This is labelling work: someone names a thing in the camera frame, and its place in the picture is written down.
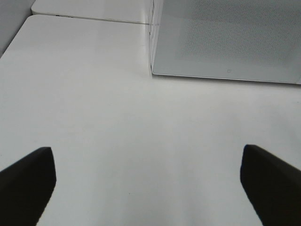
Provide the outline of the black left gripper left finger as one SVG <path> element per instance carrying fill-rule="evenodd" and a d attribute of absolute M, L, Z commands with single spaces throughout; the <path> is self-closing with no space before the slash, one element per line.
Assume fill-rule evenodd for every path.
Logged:
<path fill-rule="evenodd" d="M 50 147 L 41 147 L 0 172 L 0 224 L 35 226 L 56 185 Z"/>

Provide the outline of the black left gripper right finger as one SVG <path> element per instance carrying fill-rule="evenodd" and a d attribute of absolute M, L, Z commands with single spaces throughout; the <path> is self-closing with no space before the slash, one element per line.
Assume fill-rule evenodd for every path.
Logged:
<path fill-rule="evenodd" d="M 245 145 L 240 182 L 264 226 L 301 224 L 301 171 L 257 145 Z"/>

